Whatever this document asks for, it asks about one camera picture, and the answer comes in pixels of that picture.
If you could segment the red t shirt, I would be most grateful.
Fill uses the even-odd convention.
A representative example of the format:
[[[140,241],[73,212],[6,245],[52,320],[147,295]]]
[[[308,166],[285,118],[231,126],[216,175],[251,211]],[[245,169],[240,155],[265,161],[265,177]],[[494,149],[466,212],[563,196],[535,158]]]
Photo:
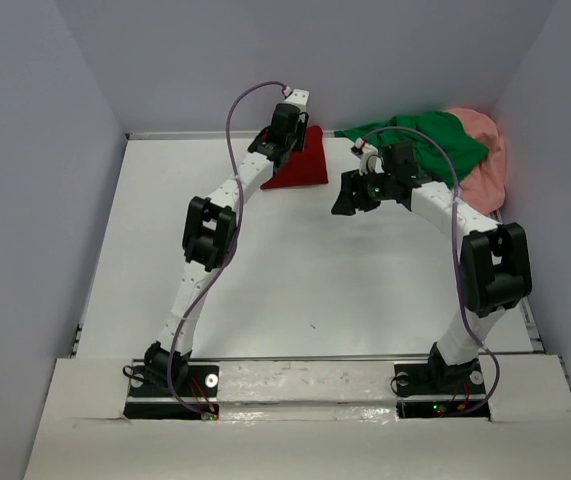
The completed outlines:
[[[307,128],[302,152],[293,152],[289,161],[262,186],[262,190],[311,187],[329,183],[323,130]]]

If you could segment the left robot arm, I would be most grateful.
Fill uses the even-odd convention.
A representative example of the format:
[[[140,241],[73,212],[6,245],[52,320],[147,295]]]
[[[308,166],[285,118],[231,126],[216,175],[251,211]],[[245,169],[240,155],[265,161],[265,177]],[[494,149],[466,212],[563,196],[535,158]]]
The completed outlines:
[[[309,115],[299,93],[276,105],[271,123],[254,138],[243,160],[232,163],[229,179],[189,202],[182,279],[161,333],[144,354],[145,375],[163,394],[176,396],[185,386],[196,322],[209,289],[231,263],[243,207],[291,153],[303,150]]]

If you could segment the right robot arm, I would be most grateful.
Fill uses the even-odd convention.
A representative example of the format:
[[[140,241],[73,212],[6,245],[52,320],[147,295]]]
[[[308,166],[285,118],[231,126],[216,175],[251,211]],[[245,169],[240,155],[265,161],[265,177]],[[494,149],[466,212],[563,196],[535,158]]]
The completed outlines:
[[[421,172],[408,142],[377,149],[357,139],[351,152],[359,166],[342,173],[332,214],[352,216],[394,201],[452,244],[459,309],[427,361],[397,368],[392,383],[400,397],[446,395],[479,373],[488,334],[532,290],[525,230],[479,213],[454,188]]]

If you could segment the green t shirt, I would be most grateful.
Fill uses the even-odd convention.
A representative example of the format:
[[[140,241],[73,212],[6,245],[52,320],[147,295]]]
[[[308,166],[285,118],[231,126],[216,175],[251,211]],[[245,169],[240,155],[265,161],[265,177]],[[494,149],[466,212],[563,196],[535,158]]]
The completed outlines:
[[[385,121],[337,130],[335,136],[354,142],[370,131],[391,126],[401,127],[401,130],[386,130],[367,137],[366,141],[377,149],[389,144],[410,142],[421,171],[434,174],[450,189],[453,188],[454,181],[449,163],[424,135],[431,138],[448,155],[460,182],[489,153],[486,146],[466,133],[462,122],[454,114],[443,111],[397,115]]]

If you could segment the pink t shirt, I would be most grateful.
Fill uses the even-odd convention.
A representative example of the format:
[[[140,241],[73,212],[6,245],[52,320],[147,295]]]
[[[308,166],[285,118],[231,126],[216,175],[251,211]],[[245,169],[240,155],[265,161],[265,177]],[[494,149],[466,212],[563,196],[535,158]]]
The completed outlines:
[[[506,146],[497,125],[487,115],[466,108],[447,110],[458,118],[468,136],[488,149],[485,158],[462,181],[462,199],[484,215],[499,210],[505,201]]]

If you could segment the white front cover board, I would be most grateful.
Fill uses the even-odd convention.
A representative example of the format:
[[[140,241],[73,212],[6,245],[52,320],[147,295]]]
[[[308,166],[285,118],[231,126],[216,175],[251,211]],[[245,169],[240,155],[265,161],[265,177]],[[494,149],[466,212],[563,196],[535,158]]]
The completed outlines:
[[[56,364],[30,479],[571,479],[559,360],[506,356],[488,418],[401,419],[387,361],[225,361],[214,421],[129,420],[119,359]]]

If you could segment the aluminium right table rail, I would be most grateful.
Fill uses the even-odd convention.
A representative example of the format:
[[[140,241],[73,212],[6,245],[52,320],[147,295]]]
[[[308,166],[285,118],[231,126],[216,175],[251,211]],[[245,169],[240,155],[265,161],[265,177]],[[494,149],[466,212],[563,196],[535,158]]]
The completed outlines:
[[[498,355],[539,354],[545,347],[532,313],[529,298],[506,311],[487,337],[489,348]]]

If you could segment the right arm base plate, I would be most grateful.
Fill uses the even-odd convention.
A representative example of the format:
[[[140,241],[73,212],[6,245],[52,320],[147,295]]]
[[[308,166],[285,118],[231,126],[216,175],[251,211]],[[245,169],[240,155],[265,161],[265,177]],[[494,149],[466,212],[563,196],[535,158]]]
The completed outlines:
[[[484,377],[478,361],[454,379],[438,384],[428,372],[426,363],[394,365],[390,388],[396,396],[396,415],[401,420],[437,418],[490,419]]]

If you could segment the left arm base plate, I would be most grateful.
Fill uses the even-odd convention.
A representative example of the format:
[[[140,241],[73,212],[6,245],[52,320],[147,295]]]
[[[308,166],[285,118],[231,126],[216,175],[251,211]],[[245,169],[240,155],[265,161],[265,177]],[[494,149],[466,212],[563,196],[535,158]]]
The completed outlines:
[[[122,373],[128,380],[123,411],[128,419],[215,421],[219,418],[218,364],[191,364],[186,379],[176,389],[179,400],[164,381],[146,373],[141,363],[125,365]]]

